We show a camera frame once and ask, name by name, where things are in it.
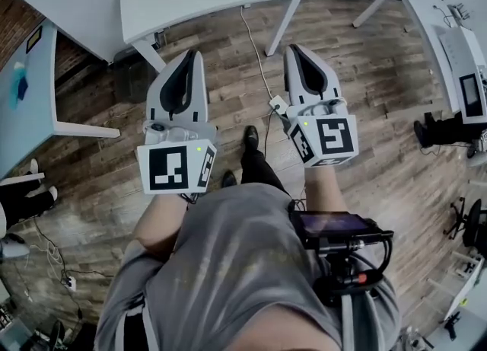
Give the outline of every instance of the office chair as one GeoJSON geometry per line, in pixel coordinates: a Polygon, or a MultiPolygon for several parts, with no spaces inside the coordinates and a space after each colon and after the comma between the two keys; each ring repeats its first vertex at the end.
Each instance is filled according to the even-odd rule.
{"type": "Polygon", "coordinates": [[[475,201],[468,215],[463,214],[463,212],[465,211],[465,198],[461,196],[460,202],[462,203],[460,211],[458,210],[458,208],[455,206],[454,203],[450,204],[450,207],[453,208],[455,211],[455,216],[457,221],[449,231],[443,231],[443,234],[451,235],[451,233],[453,232],[453,234],[450,236],[450,240],[453,240],[458,235],[458,232],[465,230],[465,233],[463,234],[463,243],[466,242],[465,244],[466,247],[471,247],[473,245],[472,241],[475,240],[475,236],[476,236],[476,228],[473,227],[474,225],[479,224],[480,212],[482,210],[482,201],[480,199],[475,201]]]}
{"type": "Polygon", "coordinates": [[[449,231],[443,231],[444,235],[450,236],[453,240],[457,236],[459,231],[465,231],[463,233],[463,245],[465,247],[475,247],[477,251],[484,257],[487,257],[487,211],[482,210],[482,200],[478,199],[472,205],[468,215],[464,215],[465,210],[465,198],[460,197],[462,207],[460,211],[451,203],[451,207],[455,210],[457,222],[449,231]]]}

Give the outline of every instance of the black shoe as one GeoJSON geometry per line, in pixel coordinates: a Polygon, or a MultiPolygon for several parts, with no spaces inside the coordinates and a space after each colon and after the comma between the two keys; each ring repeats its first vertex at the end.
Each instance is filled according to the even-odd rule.
{"type": "Polygon", "coordinates": [[[433,114],[431,113],[425,113],[425,125],[427,128],[430,126],[433,126],[436,123],[436,121],[433,118],[433,114]]]}
{"type": "Polygon", "coordinates": [[[245,149],[253,149],[256,151],[259,148],[259,133],[255,126],[245,128],[243,144],[245,145],[245,149]]]}
{"type": "Polygon", "coordinates": [[[429,148],[429,147],[433,146],[433,144],[431,144],[431,142],[428,139],[427,130],[419,121],[414,122],[414,133],[416,134],[416,137],[418,138],[418,141],[419,141],[419,144],[421,144],[421,147],[429,148]]]}
{"type": "Polygon", "coordinates": [[[228,170],[225,171],[223,178],[221,179],[221,188],[224,189],[225,187],[230,186],[237,186],[237,178],[232,171],[228,170]]]}

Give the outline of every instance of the desk leg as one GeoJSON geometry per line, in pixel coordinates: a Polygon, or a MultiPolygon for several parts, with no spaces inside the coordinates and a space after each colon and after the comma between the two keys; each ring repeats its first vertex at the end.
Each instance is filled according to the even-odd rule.
{"type": "Polygon", "coordinates": [[[301,0],[289,0],[285,4],[284,11],[282,13],[281,21],[274,26],[274,30],[272,31],[272,37],[269,41],[269,44],[266,46],[266,55],[272,56],[275,52],[275,49],[279,45],[281,41],[282,35],[284,34],[286,28],[289,25],[289,21],[291,20],[296,8],[298,8],[299,2],[301,0]]]}
{"type": "Polygon", "coordinates": [[[444,315],[444,312],[438,309],[438,307],[433,303],[432,300],[430,300],[428,297],[423,297],[421,299],[422,302],[424,302],[427,306],[429,306],[431,309],[433,309],[436,313],[438,313],[440,316],[444,315]]]}
{"type": "Polygon", "coordinates": [[[476,266],[477,264],[479,264],[479,261],[474,259],[473,257],[468,257],[467,255],[463,255],[459,252],[456,252],[456,251],[453,251],[451,253],[452,256],[454,257],[457,257],[458,259],[461,259],[461,260],[465,260],[467,263],[471,263],[473,264],[474,266],[476,266]]]}
{"type": "Polygon", "coordinates": [[[438,289],[438,290],[442,291],[443,293],[446,293],[446,294],[448,294],[448,295],[451,295],[451,296],[452,296],[452,297],[454,297],[454,298],[457,296],[457,294],[456,294],[455,292],[452,292],[451,290],[447,289],[447,288],[446,288],[446,287],[444,287],[442,284],[440,284],[440,283],[438,283],[438,282],[434,281],[433,279],[428,278],[428,279],[427,279],[427,281],[428,281],[428,282],[429,282],[431,285],[433,285],[433,286],[434,286],[436,289],[438,289]]]}
{"type": "Polygon", "coordinates": [[[166,66],[164,60],[159,56],[152,45],[144,39],[137,40],[132,43],[132,46],[152,65],[157,72],[161,72],[166,66]]]}
{"type": "Polygon", "coordinates": [[[7,186],[9,184],[17,184],[23,182],[30,182],[31,180],[44,179],[46,176],[43,172],[38,174],[22,175],[21,177],[6,177],[4,180],[0,180],[0,186],[7,186]]]}
{"type": "Polygon", "coordinates": [[[352,25],[354,27],[360,27],[368,18],[370,18],[374,13],[379,9],[381,5],[384,4],[384,2],[387,2],[388,0],[375,0],[374,3],[372,3],[367,9],[360,14],[355,21],[352,22],[352,25]]]}
{"type": "Polygon", "coordinates": [[[120,131],[102,126],[81,125],[79,123],[56,123],[54,134],[59,136],[104,137],[115,139],[120,136],[120,131]]]}

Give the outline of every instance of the white box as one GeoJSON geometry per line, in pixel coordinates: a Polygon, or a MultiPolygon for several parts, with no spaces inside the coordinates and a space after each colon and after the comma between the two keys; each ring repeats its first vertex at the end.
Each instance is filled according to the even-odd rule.
{"type": "Polygon", "coordinates": [[[146,194],[204,193],[216,148],[207,139],[160,142],[137,148],[146,194]]]}
{"type": "Polygon", "coordinates": [[[345,163],[358,155],[355,116],[297,116],[288,136],[306,168],[345,163]]]}

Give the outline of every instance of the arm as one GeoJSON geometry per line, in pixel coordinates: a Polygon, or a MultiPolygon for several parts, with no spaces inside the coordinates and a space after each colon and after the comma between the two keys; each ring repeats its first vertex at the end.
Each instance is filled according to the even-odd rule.
{"type": "Polygon", "coordinates": [[[176,243],[187,205],[177,195],[155,196],[135,227],[135,239],[147,251],[166,260],[176,243]]]}
{"type": "Polygon", "coordinates": [[[304,169],[307,208],[317,212],[347,212],[335,169],[322,166],[304,169]]]}

